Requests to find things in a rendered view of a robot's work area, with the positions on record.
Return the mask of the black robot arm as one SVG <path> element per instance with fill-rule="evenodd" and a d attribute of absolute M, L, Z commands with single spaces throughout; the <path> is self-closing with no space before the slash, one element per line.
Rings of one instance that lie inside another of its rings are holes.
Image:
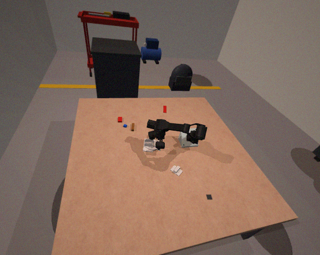
<path fill-rule="evenodd" d="M 196 130 L 193 130 L 189 133 L 190 126 L 197 125 Z M 147 128 L 154 129 L 154 131 L 148 132 L 149 139 L 154 140 L 158 139 L 157 132 L 164 133 L 169 130 L 179 131 L 187 134 L 187 141 L 192 142 L 193 144 L 198 144 L 198 140 L 204 140 L 206 136 L 207 127 L 205 125 L 195 123 L 195 124 L 176 124 L 170 123 L 163 119 L 157 119 L 156 121 L 148 120 Z"/>

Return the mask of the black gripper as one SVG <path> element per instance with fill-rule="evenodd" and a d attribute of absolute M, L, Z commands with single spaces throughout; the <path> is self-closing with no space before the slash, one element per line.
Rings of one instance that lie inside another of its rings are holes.
<path fill-rule="evenodd" d="M 155 148 L 157 148 L 158 150 L 160 149 L 164 149 L 165 148 L 165 143 L 163 142 L 163 139 L 165 139 L 165 135 L 166 133 L 160 133 L 160 132 L 157 132 L 158 134 L 158 140 L 155 144 Z"/>

